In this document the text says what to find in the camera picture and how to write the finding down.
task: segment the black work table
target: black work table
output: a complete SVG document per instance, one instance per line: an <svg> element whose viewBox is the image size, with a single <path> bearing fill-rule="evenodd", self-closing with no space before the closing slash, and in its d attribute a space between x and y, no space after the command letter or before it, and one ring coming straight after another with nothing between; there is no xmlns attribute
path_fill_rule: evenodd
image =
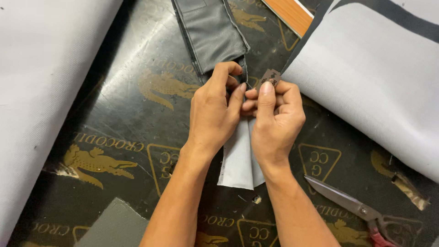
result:
<svg viewBox="0 0 439 247"><path fill-rule="evenodd" d="M251 47L248 75L256 85L266 69L282 70L298 38L259 0L229 2ZM314 12L318 3L304 4ZM115 197L149 219L187 139L191 97L198 87L171 2L125 0L8 246L71 247ZM431 246L439 233L439 185L302 98L306 123L290 153L291 169L341 245L371 246L366 224L313 191L305 173L390 215L400 225L389 234L404 247ZM198 231L227 241L198 245L279 246L265 184L254 191L217 186L222 155L216 155L207 175ZM431 205L419 210L392 183L396 171L410 178Z"/></svg>

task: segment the scissor blade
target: scissor blade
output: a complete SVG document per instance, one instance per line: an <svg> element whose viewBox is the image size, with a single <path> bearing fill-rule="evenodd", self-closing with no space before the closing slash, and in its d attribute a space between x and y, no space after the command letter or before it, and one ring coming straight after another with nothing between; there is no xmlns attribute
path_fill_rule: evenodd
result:
<svg viewBox="0 0 439 247"><path fill-rule="evenodd" d="M308 175L305 175L305 178L318 193L322 194L324 197L337 203L363 220L370 221L381 216L381 214L376 210L361 203L352 196Z"/></svg>

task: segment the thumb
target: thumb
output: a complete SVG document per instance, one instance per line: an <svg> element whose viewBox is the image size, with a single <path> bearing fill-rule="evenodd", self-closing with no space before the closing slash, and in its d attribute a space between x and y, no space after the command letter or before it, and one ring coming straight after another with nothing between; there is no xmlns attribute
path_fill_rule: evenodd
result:
<svg viewBox="0 0 439 247"><path fill-rule="evenodd" d="M266 81L259 90L258 113L256 119L259 122L271 121L274 118L276 106L276 92L271 82Z"/></svg>
<svg viewBox="0 0 439 247"><path fill-rule="evenodd" d="M235 88L232 95L230 96L229 107L227 111L229 112L229 117L231 117L233 120L235 118L239 118L239 112L241 110L245 89L246 85L245 83L242 83Z"/></svg>

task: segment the red scissor handle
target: red scissor handle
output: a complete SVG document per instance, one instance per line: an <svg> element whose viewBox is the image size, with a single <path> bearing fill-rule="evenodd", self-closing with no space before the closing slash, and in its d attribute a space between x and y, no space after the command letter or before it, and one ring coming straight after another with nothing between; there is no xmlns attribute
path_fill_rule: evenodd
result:
<svg viewBox="0 0 439 247"><path fill-rule="evenodd" d="M396 245L385 240L378 231L378 227L370 228L371 239L374 242L374 247L396 247Z"/></svg>

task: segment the fingernail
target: fingernail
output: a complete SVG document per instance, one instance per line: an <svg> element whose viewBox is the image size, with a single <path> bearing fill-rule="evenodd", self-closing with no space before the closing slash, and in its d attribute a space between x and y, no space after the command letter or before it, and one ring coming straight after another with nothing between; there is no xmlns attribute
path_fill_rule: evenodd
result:
<svg viewBox="0 0 439 247"><path fill-rule="evenodd" d="M270 93L272 89L273 89L273 85L271 84L271 82L266 81L264 82L264 84L262 84L261 92L263 94L267 94Z"/></svg>
<svg viewBox="0 0 439 247"><path fill-rule="evenodd" d="M245 83L241 83L240 89L243 93L245 93L245 90L247 89L247 87L245 86Z"/></svg>

